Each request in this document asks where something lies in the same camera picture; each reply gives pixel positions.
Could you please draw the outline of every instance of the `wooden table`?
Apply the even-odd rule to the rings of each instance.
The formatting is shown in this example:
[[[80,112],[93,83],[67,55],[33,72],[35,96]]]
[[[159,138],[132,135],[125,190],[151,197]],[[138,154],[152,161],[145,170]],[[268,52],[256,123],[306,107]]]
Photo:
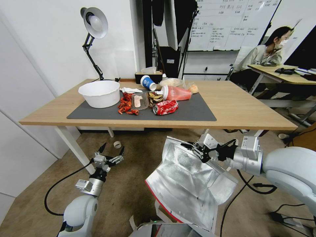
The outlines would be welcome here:
[[[88,158],[81,150],[66,126],[146,127],[146,128],[203,128],[203,129],[251,129],[251,130],[294,130],[297,126],[270,109],[256,98],[230,81],[197,81],[196,85],[204,101],[217,121],[161,121],[157,120],[105,120],[67,119],[83,101],[78,88],[92,79],[87,79],[58,98],[39,108],[20,121],[22,125],[55,126],[56,131],[74,152],[82,164]],[[135,82],[121,82],[122,87],[143,89]]]
[[[297,68],[296,66],[280,65],[280,66],[262,66],[262,65],[248,65],[253,71],[260,73],[260,76],[252,86],[249,94],[253,94],[259,83],[289,83],[296,85],[316,85],[316,81],[309,81],[299,74],[293,73],[292,75],[276,73],[275,70],[279,68],[291,69]],[[305,107],[312,108],[309,110],[304,117],[298,117],[295,114],[290,114],[291,117],[297,121],[310,126],[305,120],[316,111],[316,101],[292,101],[292,100],[260,100],[269,107]]]
[[[293,73],[292,75],[276,73],[275,70],[279,68],[292,69],[296,66],[280,65],[280,66],[262,66],[257,64],[248,65],[253,71],[260,73],[257,81],[249,91],[249,94],[253,94],[259,83],[290,83],[297,85],[316,85],[316,81],[309,81],[301,77],[299,74]]]

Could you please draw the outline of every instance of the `red soda can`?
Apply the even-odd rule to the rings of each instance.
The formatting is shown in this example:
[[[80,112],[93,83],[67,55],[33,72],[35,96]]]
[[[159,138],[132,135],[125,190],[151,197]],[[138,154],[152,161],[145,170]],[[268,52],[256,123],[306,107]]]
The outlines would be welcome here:
[[[172,114],[179,108],[177,101],[165,100],[153,106],[152,110],[156,115]]]

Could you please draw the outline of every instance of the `woman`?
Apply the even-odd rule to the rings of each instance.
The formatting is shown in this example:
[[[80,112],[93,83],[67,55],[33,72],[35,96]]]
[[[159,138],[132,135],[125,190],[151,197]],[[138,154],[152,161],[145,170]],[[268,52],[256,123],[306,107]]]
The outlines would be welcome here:
[[[280,65],[282,62],[281,49],[287,42],[293,29],[287,26],[276,29],[267,42],[263,45],[255,47],[241,62],[236,65],[233,74],[230,76],[230,81],[241,87],[246,87],[250,91],[251,87],[256,82],[259,73],[248,68],[249,64],[261,65]],[[265,86],[258,86],[256,91],[263,91]]]

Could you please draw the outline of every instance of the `whiteboard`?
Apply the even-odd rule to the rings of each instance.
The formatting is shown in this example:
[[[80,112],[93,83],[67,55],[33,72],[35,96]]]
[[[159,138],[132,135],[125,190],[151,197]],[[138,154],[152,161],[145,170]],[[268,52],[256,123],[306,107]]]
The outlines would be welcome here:
[[[189,51],[257,46],[280,0],[197,0]]]

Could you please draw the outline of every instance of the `white wall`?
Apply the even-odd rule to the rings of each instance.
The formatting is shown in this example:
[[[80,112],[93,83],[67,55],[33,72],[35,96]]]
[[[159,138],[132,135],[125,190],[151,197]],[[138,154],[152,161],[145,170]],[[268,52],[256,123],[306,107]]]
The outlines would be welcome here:
[[[0,112],[0,224],[15,197],[56,158]]]
[[[0,193],[0,225],[6,217],[14,199],[14,197]]]
[[[300,18],[303,20],[296,27],[294,33],[291,36],[292,40],[285,45],[284,48],[284,61],[294,52],[297,46],[312,30],[316,23],[315,16],[316,1],[315,0],[282,0],[279,8],[277,9],[273,19],[272,27],[267,31],[266,36],[278,27],[284,25],[294,26],[296,21]],[[159,45],[168,46],[165,21],[161,27],[155,26]],[[184,41],[186,40],[186,34],[180,42],[182,49],[184,47]],[[234,63],[237,57],[238,51],[222,51],[222,52],[189,52],[188,60],[185,66],[185,73],[204,73],[205,67],[208,67],[207,73],[228,73],[230,64]],[[179,78],[182,76],[182,69],[180,71]],[[205,76],[205,75],[186,75],[186,79],[196,80],[221,80],[226,76]]]
[[[0,19],[0,111],[35,138],[57,158],[62,158],[68,146],[51,126],[22,126],[19,121],[55,97],[25,56],[15,38]],[[79,137],[72,128],[75,138]]]
[[[80,9],[92,6],[101,9],[109,23],[108,34],[96,39],[90,48],[92,58],[106,79],[119,77],[117,62],[125,61],[133,76],[136,59],[129,0],[0,0],[0,14],[20,37],[55,95],[98,77],[82,49],[87,31]],[[127,51],[125,58],[121,51]]]
[[[271,28],[267,34],[270,36],[272,32],[281,27],[294,27],[296,22],[302,18],[302,21],[295,27],[295,30],[289,41],[284,46],[283,60],[287,60],[289,56],[300,45],[304,38],[314,28],[316,24],[316,1],[315,0],[282,0],[272,21]]]

